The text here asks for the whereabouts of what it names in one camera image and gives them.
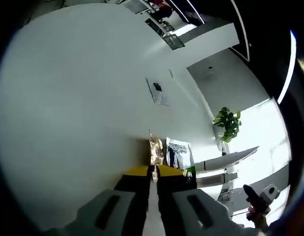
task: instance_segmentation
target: light fixture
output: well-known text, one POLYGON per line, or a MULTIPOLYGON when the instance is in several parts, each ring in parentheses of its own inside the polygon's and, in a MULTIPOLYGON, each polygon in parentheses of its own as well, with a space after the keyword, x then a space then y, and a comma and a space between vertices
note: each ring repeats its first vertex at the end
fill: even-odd
POLYGON ((198 13, 198 11, 196 10, 196 8, 191 4, 191 2, 189 0, 187 0, 187 2, 190 4, 190 6, 193 8, 193 10, 196 12, 197 16, 200 18, 200 21, 205 24, 204 20, 202 19, 202 17, 200 16, 200 14, 198 13))
POLYGON ((186 21, 187 22, 189 22, 188 21, 188 19, 186 18, 186 16, 182 13, 182 11, 177 7, 177 5, 172 1, 172 0, 169 0, 176 8, 177 8, 177 10, 181 13, 181 15, 186 19, 186 21))
POLYGON ((294 67, 295 67, 295 61, 296 61, 296 38, 293 34, 292 31, 290 31, 290 41, 291 41, 291 48, 290 48, 290 61, 289 61, 289 67, 288 67, 288 72, 286 76, 286 80, 283 86, 283 89, 278 97, 277 103, 280 104, 287 92, 289 83, 291 81, 291 77, 294 72, 294 67))

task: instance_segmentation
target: person's hand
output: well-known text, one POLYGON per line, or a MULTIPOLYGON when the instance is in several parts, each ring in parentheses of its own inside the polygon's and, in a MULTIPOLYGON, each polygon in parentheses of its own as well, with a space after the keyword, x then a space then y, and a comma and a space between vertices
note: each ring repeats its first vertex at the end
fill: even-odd
POLYGON ((255 227, 257 229, 262 230, 263 232, 266 232, 268 230, 269 226, 266 222, 265 216, 263 214, 256 214, 255 209, 252 206, 250 206, 248 208, 248 211, 249 212, 247 213, 247 216, 253 216, 254 217, 252 222, 254 223, 255 227))

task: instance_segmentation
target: green item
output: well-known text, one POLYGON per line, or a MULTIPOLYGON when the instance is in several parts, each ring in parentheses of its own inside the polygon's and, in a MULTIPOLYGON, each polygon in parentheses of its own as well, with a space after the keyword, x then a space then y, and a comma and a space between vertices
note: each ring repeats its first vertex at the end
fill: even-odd
POLYGON ((223 107, 216 116, 216 119, 213 120, 215 126, 225 128, 222 137, 224 142, 229 143, 233 138, 237 137, 239 126, 241 125, 241 121, 239 121, 240 115, 240 111, 234 115, 229 111, 229 108, 223 107))

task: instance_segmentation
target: green leaves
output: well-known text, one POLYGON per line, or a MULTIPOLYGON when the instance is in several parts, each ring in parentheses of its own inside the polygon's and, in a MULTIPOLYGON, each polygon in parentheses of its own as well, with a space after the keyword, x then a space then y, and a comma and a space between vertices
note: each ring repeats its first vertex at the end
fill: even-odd
POLYGON ((240 111, 238 111, 234 116, 234 114, 230 112, 229 108, 223 107, 217 114, 216 119, 213 120, 215 126, 225 128, 225 132, 222 137, 224 142, 229 143, 233 138, 237 137, 239 126, 241 125, 241 121, 239 121, 240 117, 240 111))

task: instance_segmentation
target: hand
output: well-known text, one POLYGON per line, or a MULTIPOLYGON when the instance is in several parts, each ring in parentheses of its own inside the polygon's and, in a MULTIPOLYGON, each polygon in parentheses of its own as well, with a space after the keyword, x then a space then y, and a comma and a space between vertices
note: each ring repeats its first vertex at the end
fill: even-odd
POLYGON ((266 232, 269 229, 269 226, 266 222, 265 216, 261 213, 256 214, 255 209, 252 206, 248 208, 248 211, 247 216, 254 217, 252 222, 254 223, 255 227, 263 232, 266 232))

